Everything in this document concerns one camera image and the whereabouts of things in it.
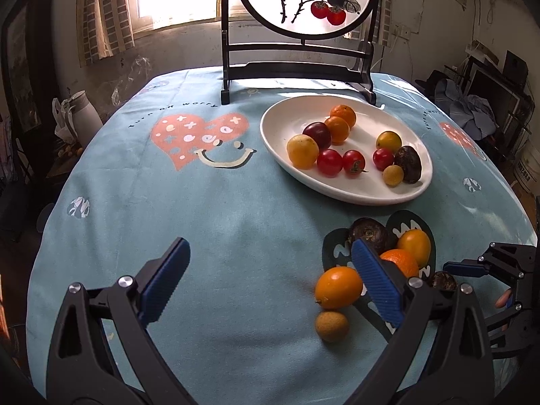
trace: silver screw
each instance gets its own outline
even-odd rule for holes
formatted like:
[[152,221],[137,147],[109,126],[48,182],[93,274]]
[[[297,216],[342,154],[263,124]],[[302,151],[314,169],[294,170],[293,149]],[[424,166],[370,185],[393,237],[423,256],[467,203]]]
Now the silver screw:
[[473,293],[473,287],[471,285],[469,285],[468,283],[462,283],[461,284],[461,292],[463,292],[464,294],[472,294]]
[[424,282],[422,281],[421,278],[411,277],[409,279],[409,286],[411,286],[411,288],[418,289],[418,288],[421,288],[423,284]]
[[131,286],[133,284],[133,277],[131,277],[130,275],[120,277],[118,279],[118,284],[122,286],[122,288],[127,288],[128,286]]
[[67,290],[68,290],[69,292],[71,292],[72,294],[76,294],[77,292],[80,291],[80,283],[77,283],[77,282],[72,283],[71,285],[69,285],[69,286],[67,287]]

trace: blue tablecloth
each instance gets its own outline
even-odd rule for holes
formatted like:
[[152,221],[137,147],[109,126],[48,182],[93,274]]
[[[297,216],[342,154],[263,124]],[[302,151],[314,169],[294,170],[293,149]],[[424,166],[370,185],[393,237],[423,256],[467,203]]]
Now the blue tablecloth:
[[[343,309],[349,336],[325,345],[313,298],[323,268],[347,264],[346,228],[358,217],[397,236],[428,232],[433,252],[423,276],[477,257],[491,241],[535,245],[522,206],[476,144],[408,83],[373,78],[377,105],[415,131],[433,160],[430,187],[405,205],[361,207],[320,195],[266,151],[259,122],[269,106],[299,93],[362,98],[343,84],[233,82],[232,103],[222,106],[221,70],[188,70],[155,78],[118,110],[61,192],[32,271],[27,335],[36,387],[45,390],[68,285],[105,287],[134,275],[177,236],[190,242],[191,264],[148,332],[201,405],[339,405],[359,385],[391,337],[389,325],[366,294]],[[473,284],[492,313],[505,288],[490,277]],[[112,324],[105,329],[124,379],[138,385]],[[417,378],[429,346],[422,343],[404,385]]]

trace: dark brown fruit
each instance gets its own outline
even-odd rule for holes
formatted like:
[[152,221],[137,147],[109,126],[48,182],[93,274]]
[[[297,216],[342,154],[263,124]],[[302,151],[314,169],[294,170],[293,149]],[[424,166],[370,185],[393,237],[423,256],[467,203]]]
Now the dark brown fruit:
[[349,228],[349,243],[363,239],[377,254],[387,250],[388,230],[380,222],[370,217],[361,217],[353,222]]
[[402,146],[396,152],[394,164],[403,169],[403,182],[415,184],[422,176],[422,162],[418,153],[410,146]]
[[457,282],[453,275],[446,271],[437,271],[429,279],[429,285],[439,291],[455,291]]
[[308,135],[313,140],[315,140],[315,143],[317,143],[317,146],[319,146],[320,151],[322,151],[323,149],[328,149],[332,143],[332,136],[330,134],[330,130],[322,122],[315,122],[309,124],[303,130],[302,134]]

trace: heart pattern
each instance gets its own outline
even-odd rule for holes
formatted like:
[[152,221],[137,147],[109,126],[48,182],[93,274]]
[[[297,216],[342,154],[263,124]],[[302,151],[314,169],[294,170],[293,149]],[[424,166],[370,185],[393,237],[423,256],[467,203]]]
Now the heart pattern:
[[209,122],[193,114],[168,115],[153,127],[151,139],[174,163],[176,170],[197,159],[196,150],[210,151],[220,142],[239,138],[249,129],[247,118],[225,114]]

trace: blue gripper pad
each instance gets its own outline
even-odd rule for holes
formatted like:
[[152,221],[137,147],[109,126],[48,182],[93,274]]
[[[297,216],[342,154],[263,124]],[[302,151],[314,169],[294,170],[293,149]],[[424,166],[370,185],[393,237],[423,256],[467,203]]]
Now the blue gripper pad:
[[173,244],[139,299],[139,321],[146,327],[157,321],[190,264],[190,244],[185,239]]
[[379,256],[358,239],[353,242],[351,257],[381,318],[395,328],[399,327],[403,321],[401,295],[382,267]]

